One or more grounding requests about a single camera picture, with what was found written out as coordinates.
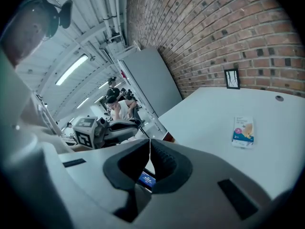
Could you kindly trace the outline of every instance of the smartphone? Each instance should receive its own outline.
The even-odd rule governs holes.
[[[137,184],[152,192],[152,188],[156,183],[155,175],[148,169],[144,169],[139,177]]]

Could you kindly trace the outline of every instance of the small box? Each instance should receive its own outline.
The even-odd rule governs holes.
[[[252,148],[254,142],[254,124],[251,117],[235,117],[232,145]]]

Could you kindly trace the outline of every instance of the black framed picture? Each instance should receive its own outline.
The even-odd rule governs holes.
[[[228,89],[240,89],[238,69],[224,70],[224,76]]]

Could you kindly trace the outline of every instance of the ceiling light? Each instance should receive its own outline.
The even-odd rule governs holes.
[[[107,84],[108,82],[105,82],[103,85],[101,85],[100,87],[99,87],[99,89],[101,89],[103,86],[105,86],[106,84]]]
[[[96,100],[94,103],[96,103],[97,101],[100,101],[104,96],[100,97],[98,100]]]
[[[84,63],[88,59],[88,56],[86,54],[83,54],[75,63],[73,63],[66,72],[59,78],[59,80],[55,83],[56,85],[60,86],[69,75],[72,74],[73,71],[77,69],[78,66],[80,66],[82,63]]]
[[[88,99],[89,97],[87,97],[80,105],[78,105],[77,109],[80,108]]]

